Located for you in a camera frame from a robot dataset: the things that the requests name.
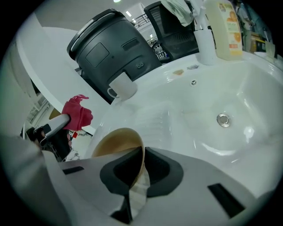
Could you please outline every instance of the black chair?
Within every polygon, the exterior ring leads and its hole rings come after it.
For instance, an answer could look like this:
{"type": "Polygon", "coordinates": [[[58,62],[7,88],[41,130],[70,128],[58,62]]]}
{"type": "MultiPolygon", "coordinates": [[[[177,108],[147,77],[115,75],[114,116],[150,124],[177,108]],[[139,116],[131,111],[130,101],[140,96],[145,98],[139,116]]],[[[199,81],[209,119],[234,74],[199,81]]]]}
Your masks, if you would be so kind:
{"type": "MultiPolygon", "coordinates": [[[[192,11],[191,3],[188,1],[186,3],[192,11]]],[[[194,22],[187,27],[182,26],[178,18],[160,1],[147,6],[144,10],[158,38],[153,49],[156,45],[161,45],[169,56],[169,62],[199,52],[194,35],[194,22]]]]}

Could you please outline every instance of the white plastic bottle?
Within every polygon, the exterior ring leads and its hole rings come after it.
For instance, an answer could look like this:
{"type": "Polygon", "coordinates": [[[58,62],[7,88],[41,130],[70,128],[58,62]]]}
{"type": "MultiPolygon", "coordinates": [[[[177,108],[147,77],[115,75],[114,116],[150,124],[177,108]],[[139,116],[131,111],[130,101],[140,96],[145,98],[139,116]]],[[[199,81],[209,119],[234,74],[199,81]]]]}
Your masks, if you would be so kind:
{"type": "Polygon", "coordinates": [[[224,60],[240,60],[241,30],[236,12],[227,0],[207,0],[206,15],[216,43],[216,54],[224,60]]]}
{"type": "Polygon", "coordinates": [[[199,47],[199,62],[204,65],[214,65],[216,63],[215,45],[211,30],[205,24],[206,8],[200,8],[199,15],[195,18],[198,24],[198,30],[194,31],[196,42],[199,47]]]}

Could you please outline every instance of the dark gray trash bin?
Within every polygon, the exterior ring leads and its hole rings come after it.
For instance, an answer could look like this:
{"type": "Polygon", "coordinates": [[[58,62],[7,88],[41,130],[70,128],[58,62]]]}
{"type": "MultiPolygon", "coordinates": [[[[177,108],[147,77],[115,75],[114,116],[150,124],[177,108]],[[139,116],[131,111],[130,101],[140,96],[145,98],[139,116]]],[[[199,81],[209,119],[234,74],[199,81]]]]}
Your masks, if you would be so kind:
{"type": "Polygon", "coordinates": [[[84,80],[108,103],[113,101],[107,93],[109,83],[122,72],[134,81],[161,66],[143,36],[115,9],[91,19],[67,51],[84,71],[84,80]]]}

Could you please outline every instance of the sink basin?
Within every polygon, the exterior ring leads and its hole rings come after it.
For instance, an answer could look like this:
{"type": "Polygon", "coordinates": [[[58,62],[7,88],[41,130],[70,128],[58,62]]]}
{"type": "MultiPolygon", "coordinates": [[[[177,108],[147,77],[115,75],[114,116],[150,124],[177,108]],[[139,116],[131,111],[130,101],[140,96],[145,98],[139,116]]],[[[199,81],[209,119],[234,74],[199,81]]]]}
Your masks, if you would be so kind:
{"type": "Polygon", "coordinates": [[[164,108],[167,150],[215,165],[259,197],[282,173],[282,97],[280,74],[241,61],[186,71],[124,105],[133,110],[132,117],[145,107],[164,108]],[[227,115],[228,127],[219,124],[219,114],[227,115]]]}

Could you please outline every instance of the coffee stain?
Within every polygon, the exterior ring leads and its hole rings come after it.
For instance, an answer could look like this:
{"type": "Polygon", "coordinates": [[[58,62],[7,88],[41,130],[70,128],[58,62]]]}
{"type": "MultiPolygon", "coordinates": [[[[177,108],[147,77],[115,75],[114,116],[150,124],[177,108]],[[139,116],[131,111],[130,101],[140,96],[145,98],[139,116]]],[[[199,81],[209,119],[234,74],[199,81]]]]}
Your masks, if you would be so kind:
{"type": "Polygon", "coordinates": [[[92,158],[137,147],[143,147],[143,142],[139,134],[130,128],[120,128],[107,134],[98,143],[92,153],[92,158]]]}
{"type": "Polygon", "coordinates": [[[173,74],[175,74],[175,75],[182,75],[183,73],[184,73],[183,69],[180,69],[180,70],[177,70],[177,71],[173,72],[173,74]]]}

